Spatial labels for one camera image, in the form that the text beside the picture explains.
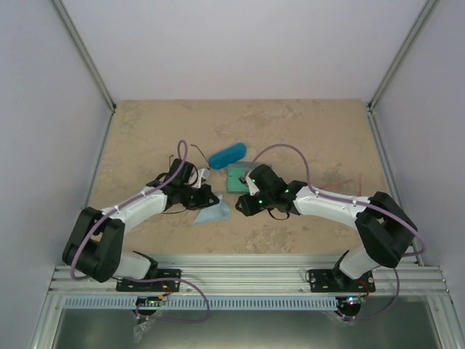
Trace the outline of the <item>light blue cleaning cloth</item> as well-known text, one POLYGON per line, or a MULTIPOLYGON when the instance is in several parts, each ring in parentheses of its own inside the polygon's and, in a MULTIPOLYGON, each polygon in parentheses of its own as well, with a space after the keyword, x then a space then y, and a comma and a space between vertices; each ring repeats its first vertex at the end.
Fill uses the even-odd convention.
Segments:
POLYGON ((230 219, 231 210, 228 204, 224 202, 223 195, 216 193, 216 197, 219 199, 219 203, 202 209, 194 219, 194 224, 221 222, 230 219))

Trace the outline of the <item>grey-blue teal-lined glasses case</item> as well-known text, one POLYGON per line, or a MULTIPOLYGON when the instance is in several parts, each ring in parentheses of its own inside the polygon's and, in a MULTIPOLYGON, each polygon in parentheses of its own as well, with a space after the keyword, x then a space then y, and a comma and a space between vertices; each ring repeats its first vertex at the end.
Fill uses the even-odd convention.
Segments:
POLYGON ((244 194, 248 193, 248 186, 243 184, 240 179, 245 172, 253 170, 258 164, 249 162, 236 162, 227 165, 227 184, 226 189, 229 194, 244 194))

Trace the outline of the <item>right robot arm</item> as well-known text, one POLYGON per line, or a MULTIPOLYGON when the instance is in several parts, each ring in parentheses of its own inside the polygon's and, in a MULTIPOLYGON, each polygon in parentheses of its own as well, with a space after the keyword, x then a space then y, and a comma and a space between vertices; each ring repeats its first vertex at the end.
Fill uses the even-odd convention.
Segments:
POLYGON ((414 238, 416 226, 385 192, 373 196, 332 193, 302 181, 285 182, 264 164, 243 182, 249 192, 238 198, 235 208, 246 217, 278 210, 286 216, 324 218, 358 232, 362 245, 345 252, 327 276, 342 290, 352 289, 379 266, 396 268, 414 238))

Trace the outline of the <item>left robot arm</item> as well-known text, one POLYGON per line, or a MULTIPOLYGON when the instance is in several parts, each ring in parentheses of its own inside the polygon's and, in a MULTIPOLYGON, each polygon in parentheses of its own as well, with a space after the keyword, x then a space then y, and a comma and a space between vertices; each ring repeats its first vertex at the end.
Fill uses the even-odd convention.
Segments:
POLYGON ((72 268, 77 280, 111 278, 134 281, 151 290, 159 281, 158 263, 141 252, 125 253, 124 236, 139 224, 174 205, 201 211, 219 204, 205 181, 209 171, 189 161, 173 160, 169 171, 159 174, 140 193, 105 209, 88 206, 79 214, 62 253, 62 261, 72 268))

